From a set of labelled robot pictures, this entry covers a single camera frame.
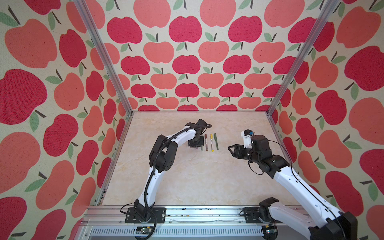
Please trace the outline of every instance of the pen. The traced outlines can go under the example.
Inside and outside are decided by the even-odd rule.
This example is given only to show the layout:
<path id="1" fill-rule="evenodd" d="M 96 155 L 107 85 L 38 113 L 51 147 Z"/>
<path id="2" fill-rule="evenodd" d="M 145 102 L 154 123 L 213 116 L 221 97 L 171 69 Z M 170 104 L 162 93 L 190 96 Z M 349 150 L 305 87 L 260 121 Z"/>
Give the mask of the pen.
<path id="1" fill-rule="evenodd" d="M 216 133 L 214 134 L 214 138 L 215 138 L 215 141 L 216 141 L 216 148 L 218 150 L 218 144 L 217 144 L 217 136 L 216 136 Z"/>
<path id="2" fill-rule="evenodd" d="M 212 152 L 214 151 L 214 143 L 213 143 L 213 140 L 212 140 L 212 133 L 211 133 L 211 149 L 212 149 Z"/>
<path id="3" fill-rule="evenodd" d="M 206 151 L 208 152 L 207 134 L 205 134 L 204 136 L 205 136 L 205 149 L 206 149 Z"/>

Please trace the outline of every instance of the beige marble surface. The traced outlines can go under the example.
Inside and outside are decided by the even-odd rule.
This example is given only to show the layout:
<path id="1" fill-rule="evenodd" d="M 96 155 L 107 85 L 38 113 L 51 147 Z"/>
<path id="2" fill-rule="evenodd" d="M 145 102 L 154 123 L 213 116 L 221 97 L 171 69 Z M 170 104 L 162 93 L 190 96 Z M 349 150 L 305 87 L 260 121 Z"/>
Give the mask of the beige marble surface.
<path id="1" fill-rule="evenodd" d="M 285 205 L 299 205 L 293 196 L 267 174 L 253 173 L 246 160 L 233 158 L 227 150 L 243 144 L 246 129 L 276 140 L 265 113 L 135 113 L 122 147 L 103 205 L 134 202 L 141 194 L 149 171 L 148 155 L 158 135 L 181 130 L 201 118 L 212 124 L 206 133 L 216 133 L 219 151 L 179 146 L 173 166 L 165 173 L 156 195 L 156 205 L 258 205 L 275 197 Z M 281 155 L 270 142 L 272 153 Z M 253 163 L 255 172 L 261 170 Z"/>

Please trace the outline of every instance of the apple print wallpaper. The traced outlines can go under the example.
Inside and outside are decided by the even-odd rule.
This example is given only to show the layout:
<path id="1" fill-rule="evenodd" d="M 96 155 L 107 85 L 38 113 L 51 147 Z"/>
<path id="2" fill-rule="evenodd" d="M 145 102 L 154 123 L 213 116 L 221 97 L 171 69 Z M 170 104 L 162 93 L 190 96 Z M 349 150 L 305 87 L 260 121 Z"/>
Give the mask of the apple print wallpaper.
<path id="1" fill-rule="evenodd" d="M 134 111 L 265 111 L 321 11 L 312 0 L 97 2 Z M 316 50 L 333 35 L 329 24 Z M 303 63 L 297 81 L 308 74 Z"/>
<path id="2" fill-rule="evenodd" d="M 0 12 L 0 240 L 71 240 L 127 114 L 73 2 L 4 0 Z"/>
<path id="3" fill-rule="evenodd" d="M 296 170 L 370 240 L 384 239 L 382 7 L 341 1 L 323 29 L 334 36 L 319 36 L 308 77 L 295 77 L 272 115 Z"/>

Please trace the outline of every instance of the patterned wall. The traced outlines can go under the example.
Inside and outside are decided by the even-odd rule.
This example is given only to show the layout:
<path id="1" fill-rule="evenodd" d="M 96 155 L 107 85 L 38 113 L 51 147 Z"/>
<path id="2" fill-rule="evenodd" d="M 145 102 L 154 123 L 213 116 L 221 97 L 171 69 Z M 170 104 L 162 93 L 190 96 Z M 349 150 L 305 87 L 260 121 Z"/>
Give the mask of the patterned wall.
<path id="1" fill-rule="evenodd" d="M 73 2 L 1 1 L 0 22 L 0 240 L 73 239 L 126 112 Z"/>
<path id="2" fill-rule="evenodd" d="M 125 89 L 135 111 L 266 110 L 323 6 L 313 0 L 97 1 L 106 16 L 99 33 L 120 51 L 112 62 L 120 79 L 130 81 Z M 320 39 L 316 49 L 329 43 Z M 299 75 L 306 78 L 308 64 Z"/>
<path id="3" fill-rule="evenodd" d="M 275 115 L 296 170 L 357 217 L 361 240 L 384 239 L 382 7 L 340 2 L 324 28 L 335 28 L 331 44 L 322 51 L 314 44 L 308 77 L 295 78 Z"/>

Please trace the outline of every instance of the yellow marker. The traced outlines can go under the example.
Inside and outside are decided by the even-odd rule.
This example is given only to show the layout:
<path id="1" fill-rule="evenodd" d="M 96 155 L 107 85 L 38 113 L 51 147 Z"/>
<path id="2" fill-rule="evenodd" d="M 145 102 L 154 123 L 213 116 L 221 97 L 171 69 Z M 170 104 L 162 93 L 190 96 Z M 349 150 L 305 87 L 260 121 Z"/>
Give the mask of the yellow marker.
<path id="1" fill-rule="evenodd" d="M 214 151 L 214 143 L 213 143 L 213 135 L 211 134 L 211 149 L 212 149 L 212 152 Z"/>

